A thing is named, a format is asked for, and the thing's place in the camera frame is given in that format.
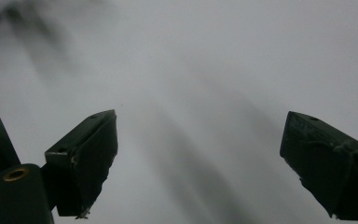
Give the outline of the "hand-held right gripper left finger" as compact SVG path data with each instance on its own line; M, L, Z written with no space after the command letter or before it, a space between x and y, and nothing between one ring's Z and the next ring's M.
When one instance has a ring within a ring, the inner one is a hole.
M117 115L91 115L45 152L48 203L61 217L85 218L117 155Z

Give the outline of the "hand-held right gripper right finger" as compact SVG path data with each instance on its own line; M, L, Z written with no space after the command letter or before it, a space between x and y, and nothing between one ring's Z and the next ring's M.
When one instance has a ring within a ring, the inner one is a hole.
M280 156L330 217L358 221L358 141L315 117L287 114Z

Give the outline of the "white table sheet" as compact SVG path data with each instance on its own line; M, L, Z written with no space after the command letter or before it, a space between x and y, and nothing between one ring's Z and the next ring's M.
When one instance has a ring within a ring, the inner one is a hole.
M358 140L358 0L43 0L0 21L0 117L21 161L108 109L103 191L56 224L358 224L279 153L291 111Z

